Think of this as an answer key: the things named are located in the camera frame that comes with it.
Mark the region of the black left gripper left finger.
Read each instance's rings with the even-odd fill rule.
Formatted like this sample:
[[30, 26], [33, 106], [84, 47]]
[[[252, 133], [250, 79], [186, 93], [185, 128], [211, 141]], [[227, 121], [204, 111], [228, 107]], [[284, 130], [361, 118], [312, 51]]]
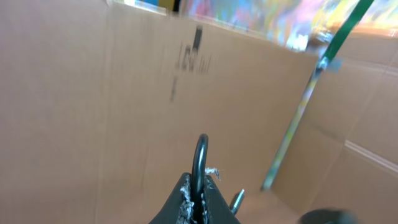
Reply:
[[149, 224], [191, 224], [193, 206], [190, 196], [191, 175], [183, 173], [164, 206]]

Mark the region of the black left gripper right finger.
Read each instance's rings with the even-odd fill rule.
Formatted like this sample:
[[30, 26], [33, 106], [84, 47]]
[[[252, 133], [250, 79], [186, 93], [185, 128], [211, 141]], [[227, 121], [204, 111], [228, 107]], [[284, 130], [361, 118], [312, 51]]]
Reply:
[[204, 224], [240, 224], [236, 214], [241, 206], [241, 192], [228, 205], [213, 178], [206, 175], [201, 197]]

